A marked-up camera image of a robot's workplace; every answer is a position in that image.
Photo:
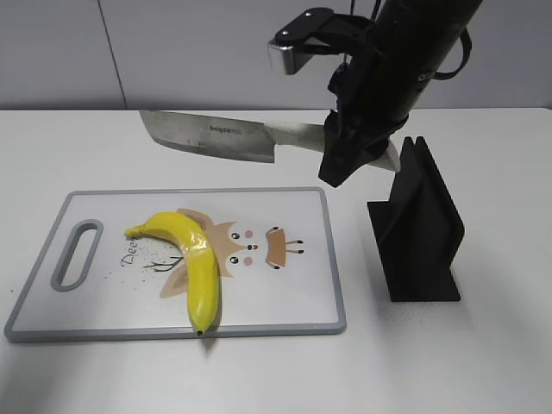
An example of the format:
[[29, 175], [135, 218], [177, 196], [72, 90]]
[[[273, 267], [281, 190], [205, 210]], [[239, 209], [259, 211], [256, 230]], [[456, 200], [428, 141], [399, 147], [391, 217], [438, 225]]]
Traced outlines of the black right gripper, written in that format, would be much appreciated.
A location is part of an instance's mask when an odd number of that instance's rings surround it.
[[336, 109], [324, 121], [318, 177], [336, 188], [376, 160], [430, 81], [428, 71], [386, 60], [353, 59], [338, 66], [328, 85]]

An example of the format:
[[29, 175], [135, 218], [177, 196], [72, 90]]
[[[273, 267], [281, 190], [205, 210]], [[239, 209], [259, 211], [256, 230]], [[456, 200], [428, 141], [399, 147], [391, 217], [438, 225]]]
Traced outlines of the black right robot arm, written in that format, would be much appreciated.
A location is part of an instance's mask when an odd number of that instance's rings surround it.
[[387, 1], [352, 52], [334, 72], [329, 90], [337, 109], [324, 123], [325, 148], [318, 177], [337, 187], [362, 165], [379, 159], [389, 138], [406, 123], [431, 80], [456, 71], [439, 67], [462, 41], [471, 53], [467, 25], [479, 1]]

